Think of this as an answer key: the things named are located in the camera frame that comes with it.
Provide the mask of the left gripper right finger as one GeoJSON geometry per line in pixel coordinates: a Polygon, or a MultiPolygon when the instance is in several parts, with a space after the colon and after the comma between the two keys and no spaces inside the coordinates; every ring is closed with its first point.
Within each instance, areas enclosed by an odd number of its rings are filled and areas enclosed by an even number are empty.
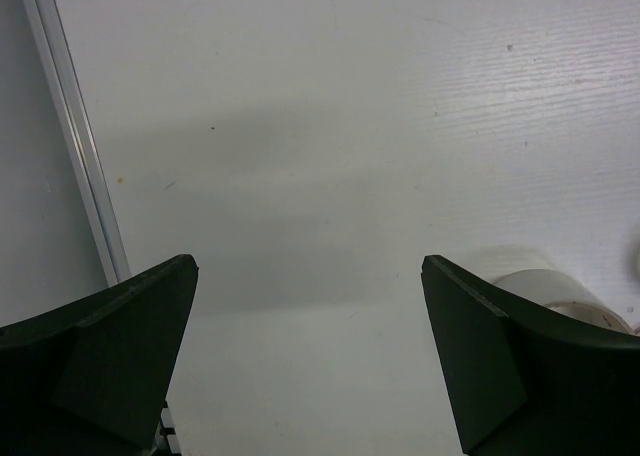
{"type": "Polygon", "coordinates": [[[546,309],[440,255],[421,274],[466,455],[636,455],[639,339],[546,309]]]}

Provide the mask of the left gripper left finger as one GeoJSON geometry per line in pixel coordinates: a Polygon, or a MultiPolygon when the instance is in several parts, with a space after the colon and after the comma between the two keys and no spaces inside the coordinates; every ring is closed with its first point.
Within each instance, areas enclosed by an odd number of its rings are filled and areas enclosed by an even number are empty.
{"type": "Polygon", "coordinates": [[[166,396],[197,281],[178,255],[2,327],[2,454],[180,454],[166,396]]]}

